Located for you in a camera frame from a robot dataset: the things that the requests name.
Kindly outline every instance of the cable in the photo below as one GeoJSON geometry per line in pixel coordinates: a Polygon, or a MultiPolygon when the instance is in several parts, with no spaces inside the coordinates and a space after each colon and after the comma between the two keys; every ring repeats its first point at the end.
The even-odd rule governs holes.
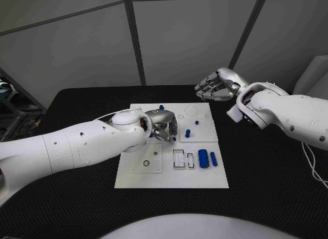
{"type": "Polygon", "coordinates": [[[93,119],[92,121],[95,121],[95,120],[98,120],[98,119],[101,119],[101,118],[103,118],[105,116],[109,116],[109,115],[112,115],[112,114],[118,114],[118,113],[121,113],[121,112],[124,112],[124,111],[139,111],[139,110],[141,110],[141,108],[137,108],[137,109],[125,109],[125,110],[112,112],[112,113],[109,113],[109,114],[101,116],[99,118],[93,119]]]}
{"type": "Polygon", "coordinates": [[[316,157],[315,157],[315,154],[313,154],[313,152],[312,152],[312,150],[311,150],[311,148],[309,148],[309,146],[308,146],[306,143],[305,143],[305,145],[306,145],[306,147],[308,147],[308,149],[309,149],[309,152],[311,152],[312,158],[313,158],[313,165],[312,165],[312,164],[311,164],[311,161],[309,161],[309,157],[308,157],[306,151],[305,151],[303,143],[302,143],[302,150],[303,150],[303,154],[305,154],[305,156],[306,156],[306,159],[308,159],[308,162],[309,162],[309,166],[311,166],[311,169],[312,169],[312,176],[313,176],[313,178],[315,178],[319,182],[322,182],[324,186],[325,186],[326,189],[328,189],[328,185],[326,185],[328,181],[325,181],[325,180],[322,179],[322,177],[318,175],[316,170],[315,170],[315,166],[316,166],[316,157]]]}

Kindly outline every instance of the blue block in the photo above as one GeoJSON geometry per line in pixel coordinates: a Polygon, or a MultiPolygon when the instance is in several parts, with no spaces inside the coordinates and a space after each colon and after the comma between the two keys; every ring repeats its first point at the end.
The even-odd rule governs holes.
{"type": "Polygon", "coordinates": [[[217,166],[217,161],[216,161],[216,154],[214,154],[214,152],[210,152],[210,157],[211,157],[213,166],[217,166]]]}
{"type": "Polygon", "coordinates": [[[190,130],[187,129],[185,137],[190,138],[190,130]]]}
{"type": "Polygon", "coordinates": [[[200,161],[200,167],[207,168],[208,167],[208,153],[204,149],[198,150],[198,161],[200,161]]]}

